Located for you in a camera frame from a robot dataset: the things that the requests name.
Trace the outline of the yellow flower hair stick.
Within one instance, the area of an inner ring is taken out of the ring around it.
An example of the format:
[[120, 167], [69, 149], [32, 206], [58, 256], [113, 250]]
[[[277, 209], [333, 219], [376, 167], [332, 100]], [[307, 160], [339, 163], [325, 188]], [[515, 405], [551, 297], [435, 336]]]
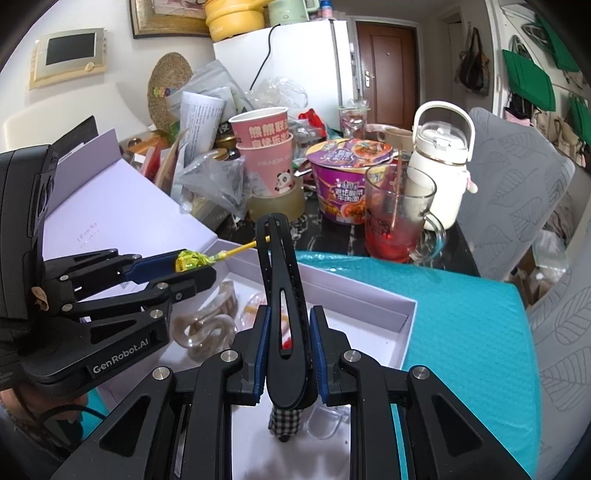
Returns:
[[176, 273], [184, 273], [202, 267], [211, 267], [214, 264], [224, 261], [232, 256], [238, 255], [245, 250], [256, 248], [257, 242], [252, 241], [238, 248], [229, 251], [223, 250], [214, 255], [205, 255], [204, 253], [182, 250], [174, 261]]

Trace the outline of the black white gingham scrunchie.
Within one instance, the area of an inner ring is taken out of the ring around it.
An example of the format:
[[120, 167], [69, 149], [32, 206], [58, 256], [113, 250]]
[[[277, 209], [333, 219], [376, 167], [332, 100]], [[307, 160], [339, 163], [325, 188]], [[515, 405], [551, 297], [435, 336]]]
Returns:
[[301, 427], [301, 410], [283, 410], [271, 408], [269, 430], [270, 434], [280, 442], [287, 443], [297, 435]]

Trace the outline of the black long hair clip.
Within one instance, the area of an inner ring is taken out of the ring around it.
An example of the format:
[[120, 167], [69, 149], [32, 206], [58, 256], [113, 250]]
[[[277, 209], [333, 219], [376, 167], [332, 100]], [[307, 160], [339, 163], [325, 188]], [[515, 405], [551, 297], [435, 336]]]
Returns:
[[[287, 216], [256, 221], [256, 250], [266, 290], [266, 389], [274, 407], [304, 410], [318, 397], [312, 371], [310, 324]], [[293, 347], [281, 346], [281, 318], [290, 320]]]

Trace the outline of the clear wavy hair clip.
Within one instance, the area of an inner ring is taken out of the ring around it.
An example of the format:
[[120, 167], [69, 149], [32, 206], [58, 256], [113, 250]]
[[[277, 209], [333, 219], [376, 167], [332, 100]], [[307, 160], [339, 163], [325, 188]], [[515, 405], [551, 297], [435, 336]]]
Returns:
[[238, 328], [238, 297], [235, 283], [226, 280], [219, 285], [211, 302], [192, 315], [172, 320], [171, 336], [187, 351], [188, 357], [199, 364], [231, 347]]

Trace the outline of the crumpled clear plastic bag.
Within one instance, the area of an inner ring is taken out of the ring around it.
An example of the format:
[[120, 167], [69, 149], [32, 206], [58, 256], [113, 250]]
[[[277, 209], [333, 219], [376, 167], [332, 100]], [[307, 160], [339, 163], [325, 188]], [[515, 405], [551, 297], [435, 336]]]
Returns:
[[223, 158], [220, 149], [194, 157], [177, 176], [178, 183], [236, 218], [246, 216], [245, 160]]

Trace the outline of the pink panda paper cup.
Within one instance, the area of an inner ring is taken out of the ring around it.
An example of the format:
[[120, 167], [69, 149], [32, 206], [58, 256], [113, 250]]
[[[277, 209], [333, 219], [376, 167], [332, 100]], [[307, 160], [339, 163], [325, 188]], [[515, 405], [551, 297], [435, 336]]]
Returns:
[[283, 195], [294, 187], [294, 136], [260, 148], [238, 146], [245, 158], [245, 177], [252, 196], [270, 198]]

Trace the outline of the glass mug with red liquid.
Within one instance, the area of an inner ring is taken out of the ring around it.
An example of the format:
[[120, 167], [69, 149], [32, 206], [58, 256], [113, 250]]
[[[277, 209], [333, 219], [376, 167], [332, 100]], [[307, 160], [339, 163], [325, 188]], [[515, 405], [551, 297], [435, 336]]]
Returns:
[[435, 181], [405, 164], [370, 167], [365, 175], [365, 244], [370, 256], [425, 264], [446, 243], [446, 230], [432, 212]]

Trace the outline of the woven straw fan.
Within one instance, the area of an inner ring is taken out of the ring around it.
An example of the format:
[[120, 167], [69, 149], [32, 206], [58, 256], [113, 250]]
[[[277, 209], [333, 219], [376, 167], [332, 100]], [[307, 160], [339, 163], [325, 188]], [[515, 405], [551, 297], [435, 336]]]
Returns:
[[166, 99], [191, 77], [189, 63], [177, 52], [165, 54], [154, 66], [147, 84], [147, 107], [150, 119], [158, 130], [167, 131], [174, 122]]

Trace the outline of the clear tape roll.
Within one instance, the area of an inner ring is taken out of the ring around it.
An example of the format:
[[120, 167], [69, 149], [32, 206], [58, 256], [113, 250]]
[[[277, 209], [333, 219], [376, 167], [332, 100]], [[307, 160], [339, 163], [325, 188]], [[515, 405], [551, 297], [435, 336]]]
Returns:
[[281, 213], [287, 216], [290, 222], [296, 221], [304, 215], [304, 187], [303, 180], [297, 178], [294, 187], [287, 193], [274, 197], [256, 197], [252, 196], [247, 204], [249, 207], [249, 217], [252, 221], [272, 214]]

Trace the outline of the purple instant noodle bowl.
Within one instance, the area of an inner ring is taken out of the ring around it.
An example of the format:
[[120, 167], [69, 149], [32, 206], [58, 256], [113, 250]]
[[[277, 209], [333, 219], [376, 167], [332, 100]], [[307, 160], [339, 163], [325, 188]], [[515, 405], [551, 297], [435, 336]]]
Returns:
[[339, 139], [308, 148], [318, 205], [332, 222], [360, 225], [365, 222], [365, 177], [367, 169], [389, 164], [399, 149], [374, 140]]

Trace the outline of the brown mug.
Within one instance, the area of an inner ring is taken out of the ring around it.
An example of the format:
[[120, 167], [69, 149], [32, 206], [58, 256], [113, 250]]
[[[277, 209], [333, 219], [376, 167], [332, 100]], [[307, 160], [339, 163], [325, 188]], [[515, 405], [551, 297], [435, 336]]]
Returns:
[[387, 143], [401, 152], [412, 153], [414, 150], [413, 132], [394, 126], [380, 125], [377, 131], [380, 141]]

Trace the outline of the white kettle bottle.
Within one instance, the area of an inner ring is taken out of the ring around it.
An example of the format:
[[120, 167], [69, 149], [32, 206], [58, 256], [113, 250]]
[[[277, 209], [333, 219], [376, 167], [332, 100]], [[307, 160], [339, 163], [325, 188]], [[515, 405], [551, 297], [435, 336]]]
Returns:
[[[421, 123], [424, 114], [438, 109], [461, 117], [469, 134], [444, 121]], [[475, 124], [462, 108], [450, 102], [433, 100], [424, 103], [416, 111], [412, 133], [413, 151], [409, 165], [435, 181], [437, 190], [431, 212], [448, 230], [456, 223], [465, 193], [478, 192], [478, 186], [468, 169], [475, 148]]]

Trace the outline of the green electric kettle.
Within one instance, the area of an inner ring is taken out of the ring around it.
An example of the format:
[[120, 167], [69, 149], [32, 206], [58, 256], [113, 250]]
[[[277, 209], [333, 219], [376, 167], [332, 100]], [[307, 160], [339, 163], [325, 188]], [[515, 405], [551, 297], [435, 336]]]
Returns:
[[273, 0], [267, 6], [270, 26], [308, 22], [319, 8], [318, 0]]

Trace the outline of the green tote bag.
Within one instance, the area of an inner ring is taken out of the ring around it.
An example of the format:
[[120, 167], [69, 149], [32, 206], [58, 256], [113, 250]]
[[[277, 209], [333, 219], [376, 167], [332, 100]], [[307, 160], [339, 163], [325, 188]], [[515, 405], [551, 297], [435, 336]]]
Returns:
[[509, 50], [503, 51], [512, 93], [543, 111], [556, 110], [556, 97], [548, 74], [533, 61]]

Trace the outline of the brown door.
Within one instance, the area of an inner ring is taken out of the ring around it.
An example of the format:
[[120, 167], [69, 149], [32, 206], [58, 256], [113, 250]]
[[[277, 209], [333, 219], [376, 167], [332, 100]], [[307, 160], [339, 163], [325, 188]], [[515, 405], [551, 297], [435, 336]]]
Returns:
[[415, 28], [359, 22], [356, 34], [361, 90], [370, 105], [369, 122], [410, 130], [420, 96]]

